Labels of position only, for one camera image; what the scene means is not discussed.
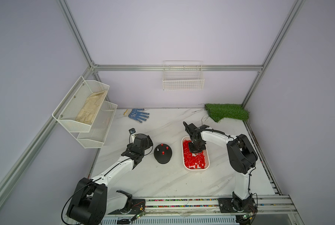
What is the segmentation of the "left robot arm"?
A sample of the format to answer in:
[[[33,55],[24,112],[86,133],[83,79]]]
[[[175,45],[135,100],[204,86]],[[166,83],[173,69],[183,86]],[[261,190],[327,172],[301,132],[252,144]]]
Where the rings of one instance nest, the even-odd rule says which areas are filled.
[[[145,134],[132,134],[132,143],[107,170],[93,178],[82,178],[69,200],[66,202],[66,216],[80,225],[99,225],[106,214],[120,212],[126,214],[133,208],[132,194],[122,190],[109,195],[108,191],[126,173],[132,171],[145,156],[145,150],[153,146]]]

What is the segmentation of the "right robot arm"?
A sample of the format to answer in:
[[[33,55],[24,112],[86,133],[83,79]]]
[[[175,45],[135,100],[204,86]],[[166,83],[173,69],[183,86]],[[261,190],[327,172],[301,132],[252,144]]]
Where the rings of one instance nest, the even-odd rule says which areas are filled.
[[[251,172],[256,169],[258,155],[248,137],[244,134],[230,136],[226,133],[210,128],[208,125],[200,127],[193,123],[183,122],[185,131],[191,140],[189,150],[193,154],[206,150],[207,142],[226,148],[230,166],[235,170],[235,187],[232,193],[232,210],[243,212],[254,203],[251,193]]]

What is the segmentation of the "red sleeves pile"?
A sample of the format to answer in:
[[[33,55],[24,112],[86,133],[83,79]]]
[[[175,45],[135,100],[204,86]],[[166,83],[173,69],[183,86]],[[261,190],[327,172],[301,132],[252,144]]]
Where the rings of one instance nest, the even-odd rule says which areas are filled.
[[[190,152],[189,144],[191,143],[190,140],[183,141],[183,163],[184,166],[190,170],[197,170],[197,169],[206,169],[206,157],[204,152],[201,153],[192,153]]]

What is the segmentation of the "white tray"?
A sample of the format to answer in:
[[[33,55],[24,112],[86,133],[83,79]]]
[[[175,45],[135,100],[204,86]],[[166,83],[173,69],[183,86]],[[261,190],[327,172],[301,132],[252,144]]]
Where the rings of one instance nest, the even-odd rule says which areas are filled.
[[[190,137],[182,138],[183,166],[188,171],[204,171],[210,166],[210,160],[207,150],[201,153],[191,153],[189,148]]]

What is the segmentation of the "blue dotted work glove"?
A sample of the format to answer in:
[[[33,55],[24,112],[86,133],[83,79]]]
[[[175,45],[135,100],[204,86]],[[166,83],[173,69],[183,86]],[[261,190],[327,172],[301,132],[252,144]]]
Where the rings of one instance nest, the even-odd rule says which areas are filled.
[[[123,115],[139,123],[147,121],[150,116],[150,114],[148,112],[145,112],[143,108],[127,109]]]

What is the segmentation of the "green artificial grass mat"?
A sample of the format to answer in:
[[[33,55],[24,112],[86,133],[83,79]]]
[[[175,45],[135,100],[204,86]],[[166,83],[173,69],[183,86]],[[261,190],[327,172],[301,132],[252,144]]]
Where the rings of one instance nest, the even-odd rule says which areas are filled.
[[[241,121],[249,119],[249,112],[240,104],[205,104],[208,116],[215,122],[229,118]]]

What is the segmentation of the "lower white mesh shelf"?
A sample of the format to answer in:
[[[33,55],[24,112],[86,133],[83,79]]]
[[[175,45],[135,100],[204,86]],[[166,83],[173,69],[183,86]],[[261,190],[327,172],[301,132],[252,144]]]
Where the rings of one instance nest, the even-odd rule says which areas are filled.
[[[116,110],[116,104],[104,101],[92,124],[90,132],[80,133],[77,136],[77,141],[85,149],[101,148],[105,144]]]

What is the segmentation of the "white mesh shelf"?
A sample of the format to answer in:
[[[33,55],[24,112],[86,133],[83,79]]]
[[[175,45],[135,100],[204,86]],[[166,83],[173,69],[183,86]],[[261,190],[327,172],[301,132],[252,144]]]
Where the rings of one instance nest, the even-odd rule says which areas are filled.
[[[97,117],[110,86],[82,76],[52,114],[70,133],[88,133]]]
[[[116,110],[116,104],[104,101],[92,124],[90,132],[80,133],[77,136],[77,141],[85,149],[101,148],[105,144]]]

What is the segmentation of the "beige cloth in shelf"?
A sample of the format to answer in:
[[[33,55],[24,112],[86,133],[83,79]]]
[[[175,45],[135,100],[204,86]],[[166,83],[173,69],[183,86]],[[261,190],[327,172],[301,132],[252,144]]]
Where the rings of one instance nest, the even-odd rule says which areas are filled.
[[[92,93],[86,99],[83,108],[79,111],[75,120],[83,124],[92,125],[106,94],[107,90]]]

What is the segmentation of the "upper white mesh shelf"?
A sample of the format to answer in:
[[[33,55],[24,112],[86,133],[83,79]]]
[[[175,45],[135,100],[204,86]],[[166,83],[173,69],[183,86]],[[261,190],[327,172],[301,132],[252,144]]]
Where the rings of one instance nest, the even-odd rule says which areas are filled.
[[[88,133],[97,117],[110,86],[82,76],[52,114],[70,133]]]

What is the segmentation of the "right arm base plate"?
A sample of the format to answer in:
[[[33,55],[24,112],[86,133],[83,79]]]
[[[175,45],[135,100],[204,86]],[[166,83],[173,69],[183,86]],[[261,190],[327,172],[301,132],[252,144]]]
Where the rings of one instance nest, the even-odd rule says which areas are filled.
[[[256,203],[252,197],[241,200],[234,198],[218,198],[218,206],[221,213],[243,213],[257,211]]]

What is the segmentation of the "aluminium mounting rail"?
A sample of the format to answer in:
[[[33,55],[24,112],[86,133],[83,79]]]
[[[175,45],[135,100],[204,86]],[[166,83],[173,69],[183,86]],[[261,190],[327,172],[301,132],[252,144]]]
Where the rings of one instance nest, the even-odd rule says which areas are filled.
[[[263,214],[298,214],[293,201],[289,196],[260,196],[253,199],[243,210],[234,210],[231,196],[203,196],[203,197],[139,197],[132,200],[131,209],[127,212],[115,210],[107,212],[110,215],[134,216],[144,211],[147,215],[192,215],[228,214],[253,215]]]

